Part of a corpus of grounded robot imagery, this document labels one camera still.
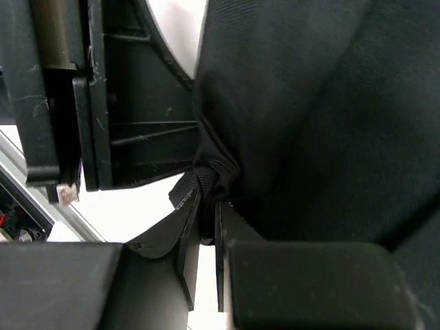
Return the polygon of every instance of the black fabric cover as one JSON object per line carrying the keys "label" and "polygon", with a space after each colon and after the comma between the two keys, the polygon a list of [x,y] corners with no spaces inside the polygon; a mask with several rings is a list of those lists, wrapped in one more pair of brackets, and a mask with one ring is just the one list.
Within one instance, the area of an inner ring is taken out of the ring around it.
{"label": "black fabric cover", "polygon": [[440,1],[210,0],[194,108],[170,196],[201,188],[207,237],[229,199],[266,239],[393,250],[439,205]]}

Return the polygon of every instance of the white surface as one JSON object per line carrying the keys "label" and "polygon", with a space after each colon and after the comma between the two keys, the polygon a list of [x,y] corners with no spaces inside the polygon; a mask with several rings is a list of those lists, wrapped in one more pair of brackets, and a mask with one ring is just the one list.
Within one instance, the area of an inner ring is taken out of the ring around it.
{"label": "white surface", "polygon": [[225,315],[217,313],[217,283],[215,277],[215,248],[201,246],[195,310],[190,312],[188,325],[192,330],[224,330]]}
{"label": "white surface", "polygon": [[208,0],[146,0],[177,62],[194,78]]}
{"label": "white surface", "polygon": [[0,242],[9,242],[9,239],[0,232]]}
{"label": "white surface", "polygon": [[75,208],[108,242],[127,242],[170,214],[168,193],[180,176],[135,189],[87,192]]}
{"label": "white surface", "polygon": [[57,221],[52,227],[48,242],[79,242],[80,239],[62,222]]}

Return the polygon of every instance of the black bracket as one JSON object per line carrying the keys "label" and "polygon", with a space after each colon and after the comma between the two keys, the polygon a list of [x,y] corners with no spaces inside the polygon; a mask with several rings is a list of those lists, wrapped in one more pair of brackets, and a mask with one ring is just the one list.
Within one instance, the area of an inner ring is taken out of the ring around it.
{"label": "black bracket", "polygon": [[127,243],[133,251],[149,260],[173,255],[175,274],[184,291],[188,310],[194,309],[197,266],[199,262],[200,194],[191,191],[176,210],[156,226]]}
{"label": "black bracket", "polygon": [[421,329],[382,247],[266,241],[226,202],[215,217],[219,309],[229,329]]}
{"label": "black bracket", "polygon": [[145,1],[0,0],[0,8],[0,123],[15,117],[29,185],[68,204],[81,171],[95,191],[192,167],[192,80]]}

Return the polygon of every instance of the scratch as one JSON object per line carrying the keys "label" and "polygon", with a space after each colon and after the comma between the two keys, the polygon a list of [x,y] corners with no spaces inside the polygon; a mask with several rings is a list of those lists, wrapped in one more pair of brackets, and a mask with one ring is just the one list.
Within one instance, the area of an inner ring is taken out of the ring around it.
{"label": "scratch", "polygon": [[34,72],[34,71],[36,71],[36,70],[38,70],[39,69],[39,65],[38,64],[35,64],[33,67],[31,67],[27,72]]}
{"label": "scratch", "polygon": [[99,119],[96,118],[96,121],[98,122],[99,127],[105,131],[105,128],[103,127],[103,125],[101,124],[101,121]]}
{"label": "scratch", "polygon": [[102,76],[99,73],[99,62],[98,61],[93,63],[93,71],[95,72],[96,78],[98,80],[102,80]]}
{"label": "scratch", "polygon": [[428,314],[428,316],[430,317],[430,319],[434,322],[437,323],[437,316],[435,315],[435,312],[426,304],[424,304],[423,302],[421,302],[418,297],[415,295],[414,292],[410,291],[409,289],[407,289],[407,293],[410,297],[410,299],[424,312],[426,312]]}
{"label": "scratch", "polygon": [[37,115],[39,114],[39,107],[41,107],[42,105],[46,105],[46,109],[49,109],[49,105],[47,103],[47,98],[44,98],[44,100],[42,100],[41,102],[39,102],[35,107],[34,110],[32,112],[32,117],[36,118]]}
{"label": "scratch", "polygon": [[95,11],[95,5],[91,4],[89,5],[89,34],[90,34],[90,43],[94,44],[94,40],[93,40],[93,36],[94,34],[92,33],[94,28],[95,28],[95,21],[94,21],[94,11]]}
{"label": "scratch", "polygon": [[39,95],[39,94],[36,94],[36,95],[28,95],[28,96],[24,96],[24,97],[22,97],[22,98],[16,98],[16,99],[14,99],[14,101],[22,101],[22,100],[27,100],[28,98],[40,98],[40,97],[42,97],[42,96]]}
{"label": "scratch", "polygon": [[89,61],[89,66],[91,66],[91,64],[94,62],[94,49],[91,45],[89,45],[89,51],[87,54],[87,60]]}

